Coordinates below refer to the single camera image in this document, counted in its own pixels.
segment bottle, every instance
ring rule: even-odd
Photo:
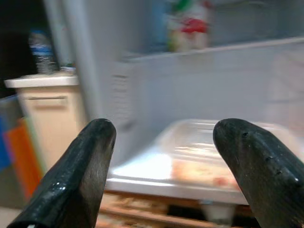
[[[34,30],[29,36],[29,46],[35,56],[39,74],[51,75],[55,70],[52,47],[44,32]]]

